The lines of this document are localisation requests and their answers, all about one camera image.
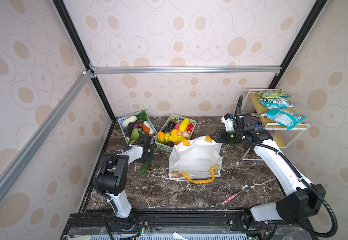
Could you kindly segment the green cucumber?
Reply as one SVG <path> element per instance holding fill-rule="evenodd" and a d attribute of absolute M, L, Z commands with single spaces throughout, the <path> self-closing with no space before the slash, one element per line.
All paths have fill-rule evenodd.
<path fill-rule="evenodd" d="M 144 174 L 146 173 L 147 169 L 149 167 L 149 163 L 144 163 L 142 168 L 141 168 L 141 171 L 140 171 L 140 174 L 139 174 L 139 178 L 142 178 L 144 176 Z"/>

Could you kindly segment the white grocery bag yellow handles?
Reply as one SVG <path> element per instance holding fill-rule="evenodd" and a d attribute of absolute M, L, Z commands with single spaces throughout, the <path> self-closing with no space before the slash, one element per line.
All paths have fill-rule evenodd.
<path fill-rule="evenodd" d="M 174 146 L 169 157 L 169 179 L 200 185 L 221 177 L 222 143 L 210 136 L 185 140 Z"/>

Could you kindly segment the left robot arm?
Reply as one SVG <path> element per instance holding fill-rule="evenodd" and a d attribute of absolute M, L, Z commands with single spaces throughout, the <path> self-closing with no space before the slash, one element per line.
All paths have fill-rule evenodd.
<path fill-rule="evenodd" d="M 117 218 L 126 219 L 131 214 L 132 205 L 125 192 L 128 167 L 133 162 L 145 164 L 154 161 L 152 139 L 149 135 L 142 135 L 137 143 L 123 150 L 101 155 L 93 185 L 99 195 L 110 201 Z"/>

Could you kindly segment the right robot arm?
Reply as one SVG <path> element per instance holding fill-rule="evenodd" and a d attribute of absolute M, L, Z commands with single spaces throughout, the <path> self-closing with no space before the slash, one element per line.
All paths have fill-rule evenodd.
<path fill-rule="evenodd" d="M 239 97 L 235 113 L 222 118 L 225 129 L 216 131 L 213 140 L 229 145 L 244 143 L 254 150 L 272 171 L 285 195 L 277 202 L 251 207 L 251 219 L 256 222 L 297 224 L 317 237 L 333 237 L 338 230 L 338 221 L 324 198 L 324 187 L 306 178 L 285 156 L 267 130 L 255 128 L 251 114 L 242 113 L 242 103 L 243 97 Z M 317 215 L 321 207 L 326 209 L 331 220 L 331 228 L 325 233 L 316 232 L 302 223 Z"/>

